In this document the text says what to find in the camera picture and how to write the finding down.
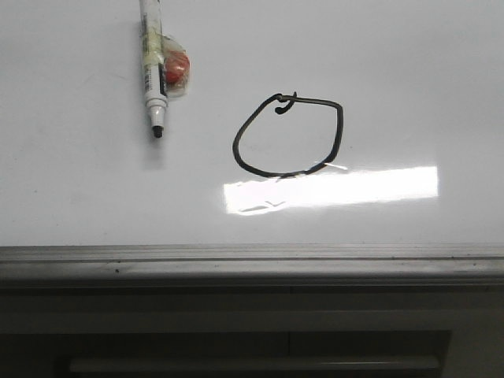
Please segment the white dry-erase marker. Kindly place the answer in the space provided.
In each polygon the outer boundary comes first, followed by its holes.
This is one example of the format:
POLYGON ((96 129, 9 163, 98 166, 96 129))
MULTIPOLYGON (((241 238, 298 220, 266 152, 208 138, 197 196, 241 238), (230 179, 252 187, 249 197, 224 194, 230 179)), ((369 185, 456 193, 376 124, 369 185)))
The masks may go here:
POLYGON ((140 0, 139 8, 144 98, 153 136, 160 139, 164 135, 165 114, 168 108, 161 3, 159 1, 140 0))

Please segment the white whiteboard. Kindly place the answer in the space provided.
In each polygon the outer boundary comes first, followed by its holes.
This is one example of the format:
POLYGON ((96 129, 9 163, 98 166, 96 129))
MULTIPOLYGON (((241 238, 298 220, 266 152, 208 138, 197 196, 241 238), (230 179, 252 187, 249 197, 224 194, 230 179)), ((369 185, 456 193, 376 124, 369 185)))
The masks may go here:
POLYGON ((2 2, 2 245, 502 243, 502 2, 161 6, 191 78, 155 139, 138 2, 2 2), (276 93, 342 105, 324 170, 235 163, 276 93))

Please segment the grey cabinet below whiteboard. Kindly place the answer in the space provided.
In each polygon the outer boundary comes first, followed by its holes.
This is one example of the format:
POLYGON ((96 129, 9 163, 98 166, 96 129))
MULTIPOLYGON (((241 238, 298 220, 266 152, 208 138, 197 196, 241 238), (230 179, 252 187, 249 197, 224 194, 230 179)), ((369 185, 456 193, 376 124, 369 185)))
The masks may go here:
POLYGON ((4 290, 4 377, 500 377, 502 287, 4 290))

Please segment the aluminium whiteboard tray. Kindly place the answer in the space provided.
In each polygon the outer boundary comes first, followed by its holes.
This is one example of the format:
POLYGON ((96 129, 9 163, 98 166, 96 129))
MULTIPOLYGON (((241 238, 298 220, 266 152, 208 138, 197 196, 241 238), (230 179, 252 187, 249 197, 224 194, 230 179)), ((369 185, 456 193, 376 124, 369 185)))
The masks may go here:
POLYGON ((494 286, 488 243, 4 246, 4 289, 494 286))

